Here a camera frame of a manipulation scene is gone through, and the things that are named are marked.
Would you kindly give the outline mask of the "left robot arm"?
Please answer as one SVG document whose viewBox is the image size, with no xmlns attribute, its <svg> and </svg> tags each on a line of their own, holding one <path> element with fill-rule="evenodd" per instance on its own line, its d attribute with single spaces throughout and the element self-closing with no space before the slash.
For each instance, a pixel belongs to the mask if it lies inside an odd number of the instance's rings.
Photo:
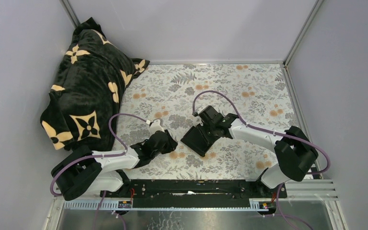
<svg viewBox="0 0 368 230">
<path fill-rule="evenodd" d="M 100 191 L 123 197 L 130 185 L 120 170 L 148 165 L 159 154 L 170 153 L 177 146 L 168 130 L 156 131 L 124 150 L 94 151 L 81 146 L 52 169 L 50 192 L 66 201 Z"/>
</svg>

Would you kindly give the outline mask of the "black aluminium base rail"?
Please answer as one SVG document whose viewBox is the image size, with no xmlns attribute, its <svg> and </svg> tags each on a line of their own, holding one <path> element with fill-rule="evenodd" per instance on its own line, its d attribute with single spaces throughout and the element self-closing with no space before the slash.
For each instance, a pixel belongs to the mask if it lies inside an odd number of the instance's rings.
<svg viewBox="0 0 368 230">
<path fill-rule="evenodd" d="M 274 212 L 276 201 L 336 201 L 330 180 L 286 182 L 274 189 L 247 180 L 131 180 L 117 192 L 65 197 L 69 209 Z"/>
</svg>

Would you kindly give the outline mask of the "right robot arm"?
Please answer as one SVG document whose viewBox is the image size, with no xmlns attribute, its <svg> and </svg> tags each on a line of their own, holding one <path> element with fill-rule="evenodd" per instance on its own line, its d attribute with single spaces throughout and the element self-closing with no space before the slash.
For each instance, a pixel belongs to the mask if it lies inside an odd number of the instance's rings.
<svg viewBox="0 0 368 230">
<path fill-rule="evenodd" d="M 263 147 L 276 155 L 277 163 L 259 176 L 256 191 L 259 196 L 270 196 L 275 188 L 289 180 L 300 182 L 318 158 L 317 150 L 296 126 L 283 132 L 263 126 L 253 126 L 236 114 L 222 115 L 212 106 L 197 114 L 201 118 L 201 133 L 207 143 L 219 138 L 240 139 Z"/>
</svg>

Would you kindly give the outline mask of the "black floral blanket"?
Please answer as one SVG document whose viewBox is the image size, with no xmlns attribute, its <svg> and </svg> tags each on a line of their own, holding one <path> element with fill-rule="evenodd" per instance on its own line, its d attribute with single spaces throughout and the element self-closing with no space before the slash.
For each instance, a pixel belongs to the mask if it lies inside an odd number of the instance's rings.
<svg viewBox="0 0 368 230">
<path fill-rule="evenodd" d="M 86 145 L 113 147 L 117 119 L 127 87 L 150 62 L 131 58 L 113 45 L 89 18 L 76 27 L 49 90 L 40 123 L 56 150 Z"/>
</svg>

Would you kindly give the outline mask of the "floral tablecloth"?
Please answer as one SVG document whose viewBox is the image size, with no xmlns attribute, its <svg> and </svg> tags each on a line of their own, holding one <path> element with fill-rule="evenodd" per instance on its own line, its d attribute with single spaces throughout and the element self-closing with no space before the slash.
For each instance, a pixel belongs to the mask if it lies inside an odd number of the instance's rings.
<svg viewBox="0 0 368 230">
<path fill-rule="evenodd" d="M 280 131 L 299 125 L 280 64 L 149 65 L 123 96 L 120 140 L 114 149 L 148 136 L 143 119 L 162 119 L 180 141 L 200 122 L 192 108 L 208 105 L 222 114 L 239 111 L 248 122 Z M 175 151 L 126 174 L 130 179 L 256 179 L 276 162 L 275 154 L 265 148 L 222 138 L 204 157 L 179 143 Z"/>
</svg>

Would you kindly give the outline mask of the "black paper box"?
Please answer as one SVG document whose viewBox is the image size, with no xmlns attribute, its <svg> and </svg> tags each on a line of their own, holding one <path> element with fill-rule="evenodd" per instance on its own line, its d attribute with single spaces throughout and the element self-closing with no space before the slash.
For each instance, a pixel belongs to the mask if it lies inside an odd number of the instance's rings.
<svg viewBox="0 0 368 230">
<path fill-rule="evenodd" d="M 197 153 L 201 157 L 205 157 L 212 145 L 221 137 L 223 137 L 221 129 L 215 129 L 208 125 L 198 124 L 192 126 L 189 131 L 181 138 L 181 142 Z"/>
</svg>

